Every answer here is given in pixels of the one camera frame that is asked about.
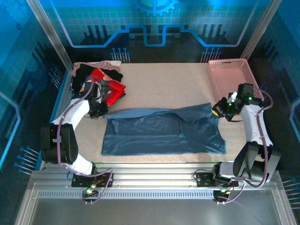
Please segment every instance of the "green light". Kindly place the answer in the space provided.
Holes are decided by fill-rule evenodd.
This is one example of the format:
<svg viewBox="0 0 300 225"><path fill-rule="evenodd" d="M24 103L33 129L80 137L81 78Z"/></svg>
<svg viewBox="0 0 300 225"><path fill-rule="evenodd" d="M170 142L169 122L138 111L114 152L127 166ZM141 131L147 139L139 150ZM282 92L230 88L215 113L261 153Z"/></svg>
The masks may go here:
<svg viewBox="0 0 300 225"><path fill-rule="evenodd" d="M90 195L90 194L93 193L93 190L91 190L90 188L88 188L88 189L86 190L86 193L87 193L88 195Z"/></svg>

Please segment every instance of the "red garment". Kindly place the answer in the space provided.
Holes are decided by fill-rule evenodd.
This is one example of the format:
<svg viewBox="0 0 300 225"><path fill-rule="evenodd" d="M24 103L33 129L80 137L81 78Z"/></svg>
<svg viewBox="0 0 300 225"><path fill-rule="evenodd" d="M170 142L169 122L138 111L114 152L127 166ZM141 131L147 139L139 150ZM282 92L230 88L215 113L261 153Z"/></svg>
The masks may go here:
<svg viewBox="0 0 300 225"><path fill-rule="evenodd" d="M120 97L122 97L125 94L126 86L116 80L113 80L101 69L94 69L90 76L93 77L94 82L98 82L100 80L109 81L109 92L104 99L108 106L113 105Z"/></svg>

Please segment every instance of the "metal base plate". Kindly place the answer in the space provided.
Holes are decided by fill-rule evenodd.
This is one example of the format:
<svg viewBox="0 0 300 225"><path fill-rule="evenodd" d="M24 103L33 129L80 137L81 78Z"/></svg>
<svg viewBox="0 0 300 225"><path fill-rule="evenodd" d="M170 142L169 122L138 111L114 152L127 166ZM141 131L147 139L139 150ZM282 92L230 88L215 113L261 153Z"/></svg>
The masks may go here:
<svg viewBox="0 0 300 225"><path fill-rule="evenodd" d="M88 188L90 187L90 185L92 184L93 181L95 180L103 180L102 182L97 184L97 188L104 188L107 180L109 178L110 172L106 172L100 176L97 177L83 177L83 176L78 176L76 174L73 175L73 179L72 179L72 187L73 188ZM112 174L112 178L108 183L109 188L111 188L113 186L113 174Z"/></svg>

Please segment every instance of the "work surface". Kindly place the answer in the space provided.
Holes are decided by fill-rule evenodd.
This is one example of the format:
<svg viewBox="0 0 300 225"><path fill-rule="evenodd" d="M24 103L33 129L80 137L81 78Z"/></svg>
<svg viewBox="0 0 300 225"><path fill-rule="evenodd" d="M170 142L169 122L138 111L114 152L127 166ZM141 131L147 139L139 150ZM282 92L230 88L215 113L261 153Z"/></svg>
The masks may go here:
<svg viewBox="0 0 300 225"><path fill-rule="evenodd" d="M109 111L129 108L181 108L204 103L214 105L207 63L122 64L120 73L126 96ZM220 120L219 130L226 141L225 155L197 153L180 155L101 156L107 120L83 118L75 135L80 154L100 162L217 162L233 161L246 143L243 122Z"/></svg>

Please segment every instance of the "gear graphic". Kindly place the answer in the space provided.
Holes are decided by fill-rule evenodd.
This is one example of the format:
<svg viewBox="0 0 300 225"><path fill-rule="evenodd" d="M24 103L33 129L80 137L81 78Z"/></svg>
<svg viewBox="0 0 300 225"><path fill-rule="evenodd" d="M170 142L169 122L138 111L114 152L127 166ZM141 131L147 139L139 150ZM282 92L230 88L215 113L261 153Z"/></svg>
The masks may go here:
<svg viewBox="0 0 300 225"><path fill-rule="evenodd" d="M16 21L21 21L27 16L27 2L26 0L2 0L0 7L6 6L7 11Z"/></svg>
<svg viewBox="0 0 300 225"><path fill-rule="evenodd" d="M146 15L157 14L163 15L163 13L169 13L170 9L174 9L174 5L178 4L178 0L132 0L135 8L139 9L141 13Z"/></svg>

